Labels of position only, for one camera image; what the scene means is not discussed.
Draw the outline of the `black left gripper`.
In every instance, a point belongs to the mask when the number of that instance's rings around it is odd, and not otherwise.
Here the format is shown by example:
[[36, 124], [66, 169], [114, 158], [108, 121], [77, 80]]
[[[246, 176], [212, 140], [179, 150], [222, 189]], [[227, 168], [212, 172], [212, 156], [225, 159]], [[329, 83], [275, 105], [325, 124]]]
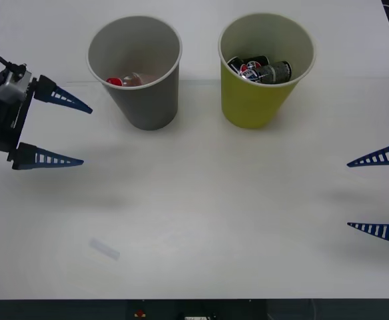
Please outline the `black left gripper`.
[[0, 101], [0, 151], [15, 151], [11, 159], [12, 169], [52, 169], [82, 165], [83, 160], [53, 153], [34, 145], [20, 143], [18, 146], [33, 96], [45, 103], [61, 105], [88, 114], [93, 112], [87, 104], [44, 75], [40, 75], [38, 80], [34, 78], [29, 83], [22, 101], [18, 100], [12, 104]]

